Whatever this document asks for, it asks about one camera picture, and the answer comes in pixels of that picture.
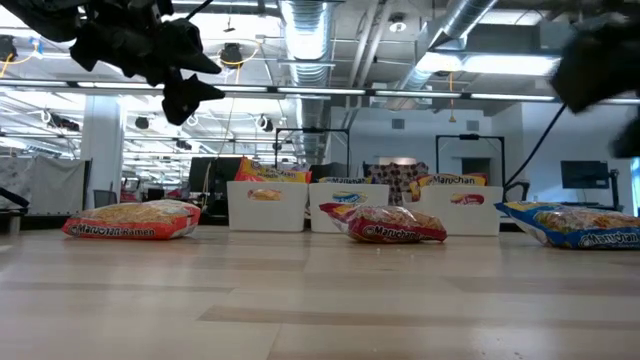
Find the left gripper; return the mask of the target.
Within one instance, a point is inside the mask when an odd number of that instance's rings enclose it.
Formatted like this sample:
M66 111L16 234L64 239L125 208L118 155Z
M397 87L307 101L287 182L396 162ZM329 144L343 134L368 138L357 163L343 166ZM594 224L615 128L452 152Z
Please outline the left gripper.
M205 53L200 31L185 18L162 23L173 13L171 0L91 0L83 6L85 17L70 47L71 58L91 72L98 62L113 65L124 76L136 75L156 86L165 80L170 65L196 72L219 74L221 68ZM165 83L162 108L167 121L181 126L200 103L219 100L225 93L196 74Z

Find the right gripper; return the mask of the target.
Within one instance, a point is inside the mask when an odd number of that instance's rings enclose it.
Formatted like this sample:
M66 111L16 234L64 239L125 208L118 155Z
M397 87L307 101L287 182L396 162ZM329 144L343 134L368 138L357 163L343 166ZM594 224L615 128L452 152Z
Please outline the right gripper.
M601 24L580 28L563 48L550 85L574 113L640 92L640 16L610 13ZM614 158L640 157L640 118L614 136L609 150Z

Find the orange Maruchan chicken ramen pack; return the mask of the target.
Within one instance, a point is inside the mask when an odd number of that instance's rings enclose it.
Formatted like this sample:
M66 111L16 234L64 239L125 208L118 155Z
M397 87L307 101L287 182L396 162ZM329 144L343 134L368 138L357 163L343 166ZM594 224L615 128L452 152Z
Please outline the orange Maruchan chicken ramen pack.
M308 171L289 171L265 167L259 162L243 157L236 172L235 181L246 182L311 182L312 173Z
M191 234L200 215L198 206L177 200L121 203L75 214L62 231L75 238L170 240Z

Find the black monitor on stand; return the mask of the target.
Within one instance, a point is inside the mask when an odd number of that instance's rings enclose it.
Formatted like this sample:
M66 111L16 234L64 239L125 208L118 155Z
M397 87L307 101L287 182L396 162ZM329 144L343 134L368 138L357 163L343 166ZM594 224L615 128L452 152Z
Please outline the black monitor on stand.
M611 205L593 202L579 202L576 206L584 205L591 208L620 211L622 209L619 199L617 169L609 169L605 161L573 161L560 162L561 183L563 189L600 189L610 190Z

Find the black computer monitor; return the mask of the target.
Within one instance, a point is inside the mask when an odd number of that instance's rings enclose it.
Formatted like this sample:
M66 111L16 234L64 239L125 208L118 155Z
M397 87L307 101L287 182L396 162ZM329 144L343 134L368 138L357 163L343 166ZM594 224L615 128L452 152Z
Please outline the black computer monitor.
M204 213L227 218L227 183L235 179L240 157L194 157L189 170L189 186L198 195Z

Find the white pillar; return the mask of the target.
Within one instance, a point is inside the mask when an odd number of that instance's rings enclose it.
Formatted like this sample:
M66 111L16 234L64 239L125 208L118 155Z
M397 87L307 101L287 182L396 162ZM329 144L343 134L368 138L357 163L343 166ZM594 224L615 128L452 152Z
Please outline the white pillar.
M87 95L80 158L90 162L85 208L92 209L95 190L119 198L123 166L126 111L117 96Z

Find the long white light bar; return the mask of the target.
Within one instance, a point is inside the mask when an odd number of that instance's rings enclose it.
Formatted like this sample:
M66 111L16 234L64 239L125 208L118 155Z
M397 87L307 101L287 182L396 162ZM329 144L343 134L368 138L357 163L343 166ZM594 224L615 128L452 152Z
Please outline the long white light bar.
M267 85L235 85L214 84L214 87L231 94L287 94L287 95L312 95L312 96L358 96L358 97L385 97L385 98L415 98L415 99L453 99L473 101L499 101L499 102L532 102L532 103L559 103L560 99L550 95L525 95L503 93L474 93L474 92L444 92L444 91L405 91L386 89L355 89L355 88L329 88L329 87L295 87L295 86L267 86ZM144 93L159 95L164 90L164 85L155 87L146 83L136 82L105 82L105 81L72 81L72 80L34 80L17 78L0 78L0 88L13 88L15 90L34 91L107 91L118 93Z

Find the grey office chair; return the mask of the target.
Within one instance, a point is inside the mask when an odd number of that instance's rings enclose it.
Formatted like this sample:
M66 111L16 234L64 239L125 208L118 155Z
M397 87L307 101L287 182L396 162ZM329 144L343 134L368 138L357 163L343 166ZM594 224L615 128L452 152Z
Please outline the grey office chair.
M111 190L93 190L94 207L101 208L118 203L118 196Z

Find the rectangular ceiling light panel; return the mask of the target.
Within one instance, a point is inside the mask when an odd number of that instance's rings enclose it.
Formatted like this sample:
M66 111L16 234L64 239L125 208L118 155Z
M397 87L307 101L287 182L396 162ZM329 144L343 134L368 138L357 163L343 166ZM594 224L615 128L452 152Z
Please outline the rectangular ceiling light panel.
M427 52L416 69L435 73L468 72L484 74L544 76L558 65L558 57L533 55L447 55Z

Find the white plastic bin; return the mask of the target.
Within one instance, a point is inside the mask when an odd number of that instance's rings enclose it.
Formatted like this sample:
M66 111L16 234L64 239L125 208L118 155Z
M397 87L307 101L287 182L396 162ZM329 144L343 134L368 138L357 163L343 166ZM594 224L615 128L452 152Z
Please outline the white plastic bin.
M403 195L403 206L437 217L449 235L497 236L503 188L495 186L429 185L418 200Z
M313 183L309 185L311 230L315 233L338 233L339 229L320 209L325 203L348 205L388 204L389 186L383 184Z
M308 185L292 182L227 183L232 231L301 232Z

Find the grey fabric partition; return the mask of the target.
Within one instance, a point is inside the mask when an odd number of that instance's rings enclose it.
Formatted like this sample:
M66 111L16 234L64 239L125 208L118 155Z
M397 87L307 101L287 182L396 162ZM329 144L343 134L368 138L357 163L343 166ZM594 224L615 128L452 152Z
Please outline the grey fabric partition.
M28 202L19 205L0 195L0 210L25 208L28 215L72 215L84 208L87 161L0 158L0 189Z

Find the dotted patterned cloth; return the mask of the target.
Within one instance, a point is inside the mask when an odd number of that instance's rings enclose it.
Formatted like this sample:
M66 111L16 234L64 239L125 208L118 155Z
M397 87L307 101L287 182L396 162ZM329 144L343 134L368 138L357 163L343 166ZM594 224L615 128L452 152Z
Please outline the dotted patterned cloth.
M387 165L363 164L366 177L370 177L373 183L383 184L389 187L388 203L401 205L405 193L410 192L410 183L419 176L428 174L428 166L424 162L402 165L389 163Z

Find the silver round ventilation duct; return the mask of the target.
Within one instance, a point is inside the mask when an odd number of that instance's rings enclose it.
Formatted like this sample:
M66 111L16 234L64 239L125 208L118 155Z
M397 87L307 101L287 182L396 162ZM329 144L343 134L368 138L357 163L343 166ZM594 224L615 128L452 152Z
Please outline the silver round ventilation duct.
M317 0L280 0L284 21L291 82L296 87L326 87L330 68L321 65L329 60L330 30L333 7ZM324 100L296 99L296 121L299 128L325 128ZM326 136L298 135L301 158L308 164L320 164L324 157Z
M453 92L451 76L462 70L459 55L441 53L462 51L468 35L499 0L449 0L444 14L427 21L414 45L414 62L395 85L403 93L432 91L428 81L444 77L448 92Z

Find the black gantry frame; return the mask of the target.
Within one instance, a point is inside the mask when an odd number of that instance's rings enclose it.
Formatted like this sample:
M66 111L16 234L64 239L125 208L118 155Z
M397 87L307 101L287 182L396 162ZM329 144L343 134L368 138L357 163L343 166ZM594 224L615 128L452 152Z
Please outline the black gantry frame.
M301 132L303 134L324 134L324 133L344 133L346 135L346 165L347 165L347 175L350 173L350 165L351 165L351 144L350 144L350 129L348 128L317 128L317 127L302 127L302 128L276 128L275 130L275 142L273 143L274 149L274 169L278 169L279 165L279 150L280 150L280 141L279 135L281 132L286 131L289 134L292 132Z
M440 146L439 142L441 139L458 139L461 141L479 141L480 139L484 139L486 141L489 140L497 140L500 143L500 162L501 162L501 186L506 187L507 178L506 178L506 154L505 154L505 138L503 136L485 136L477 133L467 133L467 134L459 134L459 135L435 135L435 166L436 172L440 172Z

